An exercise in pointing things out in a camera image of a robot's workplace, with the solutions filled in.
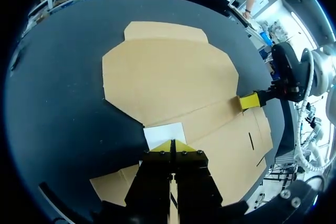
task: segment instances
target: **cardboard sheet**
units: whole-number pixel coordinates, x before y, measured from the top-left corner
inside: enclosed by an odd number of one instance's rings
[[[205,33],[198,28],[162,22],[131,22],[124,31],[125,40],[183,39],[208,43]]]
[[[236,95],[230,58],[206,43],[172,39],[125,41],[103,57],[105,99],[145,126]]]
[[[265,170],[264,155],[272,148],[263,109],[240,112],[234,99],[238,74],[228,55],[204,43],[202,33],[146,23],[132,22],[126,41],[103,57],[106,100],[146,127],[182,122],[187,144],[209,159],[222,205],[241,200]],[[173,27],[180,31],[170,32]],[[136,174],[124,170],[91,180],[101,199],[124,204]],[[177,198],[175,182],[171,190]],[[177,219],[171,203],[171,222]]]

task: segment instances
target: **black table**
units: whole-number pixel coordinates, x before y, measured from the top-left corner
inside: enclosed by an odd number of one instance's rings
[[[271,76],[241,25],[184,0],[86,0],[34,27],[15,70],[8,74],[5,120],[19,174],[37,203],[56,216],[37,186],[49,187],[88,217],[100,200],[90,178],[135,164],[147,144],[143,126],[104,100],[102,56],[121,43],[134,20],[202,29],[230,56],[239,73],[237,94],[266,89]],[[274,156],[284,132],[278,100],[264,107]],[[248,198],[261,179],[247,193]]]

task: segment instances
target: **white paper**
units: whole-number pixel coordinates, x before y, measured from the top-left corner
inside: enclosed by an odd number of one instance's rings
[[[172,123],[162,126],[144,128],[149,150],[152,150],[168,140],[176,139],[186,144],[182,123]]]

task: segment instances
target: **white cable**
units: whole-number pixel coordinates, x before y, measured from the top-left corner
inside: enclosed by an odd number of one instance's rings
[[[301,147],[301,136],[300,136],[300,128],[301,128],[301,122],[303,121],[303,112],[306,109],[306,105],[307,105],[307,98],[310,94],[310,90],[311,90],[311,86],[313,83],[313,77],[314,77],[314,59],[313,59],[313,54],[310,50],[308,50],[307,48],[305,48],[306,52],[308,52],[308,56],[309,56],[309,63],[310,63],[310,72],[309,72],[309,80],[308,80],[308,85],[307,85],[307,89],[306,89],[306,93],[304,95],[304,99],[302,102],[302,106],[299,112],[299,116],[298,116],[298,121],[297,121],[297,127],[296,127],[296,136],[295,136],[295,142],[296,142],[296,147],[298,150],[298,155],[300,158],[300,161],[302,163],[302,165],[304,166],[304,168],[311,170],[313,172],[320,172],[323,171],[324,169],[326,169],[336,158],[336,153],[334,154],[334,156],[324,165],[320,166],[320,167],[316,167],[313,166],[312,164],[310,164],[304,157],[303,155],[303,151],[302,151],[302,147]]]

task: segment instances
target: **bolt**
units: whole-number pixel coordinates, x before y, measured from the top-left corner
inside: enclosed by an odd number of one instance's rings
[[[301,205],[301,199],[299,197],[295,197],[292,199],[292,201],[290,202],[292,207],[294,208],[298,208]]]
[[[288,199],[290,197],[290,190],[288,189],[282,190],[280,193],[280,197],[283,199]]]

